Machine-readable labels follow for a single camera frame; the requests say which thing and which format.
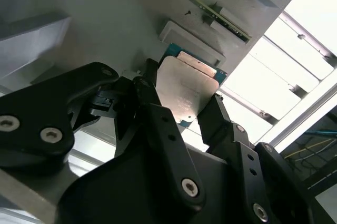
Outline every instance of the gray metal panel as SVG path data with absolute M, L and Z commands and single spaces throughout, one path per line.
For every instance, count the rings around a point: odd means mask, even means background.
M 0 79 L 58 47 L 69 21 L 53 13 L 7 24 L 0 34 Z

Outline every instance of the cable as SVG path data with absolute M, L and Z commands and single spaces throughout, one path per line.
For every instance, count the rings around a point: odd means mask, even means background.
M 314 144 L 314 145 L 310 145 L 310 146 L 306 147 L 305 149 L 301 149 L 301 150 L 295 151 L 295 152 L 293 152 L 293 153 L 291 153 L 291 154 L 288 154 L 288 155 L 287 155 L 286 157 L 284 157 L 284 158 L 287 159 L 287 158 L 289 158 L 289 157 L 291 157 L 291 156 L 293 156 L 293 155 L 295 155 L 295 154 L 301 153 L 301 152 L 303 152 L 303 151 L 305 151 L 305 150 L 307 150 L 307 149 L 313 148 L 313 147 L 315 147 L 315 146 L 321 145 L 321 144 L 323 144 L 323 143 L 326 143 L 326 142 L 332 141 L 332 140 L 333 140 L 333 139 L 327 139 L 327 140 L 325 140 L 325 141 L 321 141 L 321 142 L 316 143 L 316 144 Z
M 323 158 L 322 156 L 320 156 L 319 154 L 317 154 L 316 152 L 312 151 L 311 149 L 308 149 L 305 145 L 303 144 L 299 144 L 298 142 L 295 142 L 298 146 L 302 146 L 305 149 L 307 149 L 310 153 L 312 153 L 313 155 L 316 155 L 319 159 L 323 160 L 324 162 L 328 162 L 327 159 Z
M 306 131 L 305 133 L 317 133 L 317 134 L 335 134 L 335 135 L 337 135 L 337 131 L 329 131 L 329 130 L 321 130 L 321 131 Z
M 334 142 L 336 142 L 337 140 L 335 139 L 335 140 L 333 140 L 332 142 L 330 142 L 328 145 L 326 145 L 323 149 L 321 149 L 320 151 L 317 151 L 317 152 L 315 152 L 315 153 L 313 153 L 313 154 L 310 154 L 310 155 L 308 155 L 308 156 L 306 156 L 306 157 L 303 157 L 303 158 L 299 158 L 299 159 L 295 159 L 294 161 L 295 162 L 298 162 L 298 161 L 301 161 L 301 160 L 305 160 L 305 159 L 307 159 L 307 158 L 309 158 L 309 157 L 312 157 L 312 156 L 314 156 L 315 154 L 318 154 L 318 153 L 321 153 L 321 152 L 323 152 L 325 149 L 327 149 L 330 145 L 332 145 Z

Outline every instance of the screw hole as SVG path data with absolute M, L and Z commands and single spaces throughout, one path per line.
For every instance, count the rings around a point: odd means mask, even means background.
M 190 191 L 194 191 L 194 186 L 193 185 L 191 185 L 190 183 L 187 183 L 186 184 L 186 187 L 190 190 Z
M 174 136 L 174 135 L 169 134 L 169 135 L 168 135 L 168 138 L 169 138 L 171 141 L 175 141 L 175 136 Z
M 55 138 L 57 137 L 57 134 L 54 133 L 54 132 L 48 132 L 48 133 L 46 133 L 46 136 L 47 136 L 48 138 L 55 139 Z
M 10 128 L 11 126 L 13 126 L 13 122 L 10 120 L 3 120 L 0 122 L 0 125 L 4 128 Z
M 248 158 L 254 161 L 254 158 L 250 154 L 248 154 Z
M 250 170 L 250 172 L 251 172 L 254 176 L 257 175 L 257 172 L 256 172 L 255 170 L 253 170 L 253 169 L 249 169 L 249 170 Z

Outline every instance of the yellow cable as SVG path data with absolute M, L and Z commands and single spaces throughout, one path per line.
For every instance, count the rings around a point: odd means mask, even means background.
M 296 152 L 293 152 L 293 153 L 291 153 L 291 154 L 288 154 L 288 155 L 285 157 L 285 159 L 287 159 L 288 157 L 291 157 L 291 156 L 293 156 L 293 155 L 295 155 L 295 154 L 301 153 L 301 152 L 305 151 L 306 149 L 313 148 L 313 147 L 315 147 L 315 146 L 321 145 L 321 144 L 326 143 L 326 142 L 331 141 L 331 140 L 333 140 L 333 139 L 327 139 L 327 140 L 325 140 L 325 141 L 321 141 L 321 142 L 319 142 L 319 143 L 316 143 L 316 144 L 314 144 L 314 145 L 311 145 L 311 146 L 309 146 L 309 147 L 306 147 L 305 149 L 301 149 L 301 150 L 299 150 L 299 151 L 296 151 Z

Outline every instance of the black metal bracket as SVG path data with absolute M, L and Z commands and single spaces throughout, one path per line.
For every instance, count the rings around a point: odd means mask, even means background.
M 240 205 L 251 223 L 272 223 L 258 154 L 249 147 L 247 132 L 232 123 L 219 95 L 214 95 L 198 116 L 207 153 L 226 160 L 240 184 Z
M 25 181 L 41 178 L 36 173 L 46 170 L 61 174 L 58 170 L 74 144 L 73 132 L 107 116 L 114 118 L 117 157 L 51 198 L 55 202 L 62 196 L 60 221 L 96 223 L 98 218 L 103 223 L 112 210 L 119 222 L 131 223 L 142 216 L 139 221 L 147 223 L 308 224 L 319 223 L 315 208 L 325 224 L 333 223 L 270 145 L 259 143 L 253 149 L 245 129 L 230 120 L 220 96 L 214 95 L 198 115 L 207 153 L 187 149 L 172 112 L 161 106 L 156 73 L 153 60 L 147 61 L 144 75 L 132 81 L 92 63 L 0 98 L 0 167 L 22 181 L 25 176 L 16 170 L 33 177 Z M 49 131 L 43 137 L 45 129 Z M 42 187 L 44 192 L 49 188 Z M 77 207 L 79 201 L 85 209 Z M 41 213 L 40 207 L 32 209 Z M 170 219 L 167 214 L 176 216 Z
M 61 168 L 73 132 L 99 119 L 83 111 L 87 99 L 117 79 L 113 69 L 91 63 L 2 97 L 0 115 L 10 131 L 0 131 L 0 167 L 38 173 Z

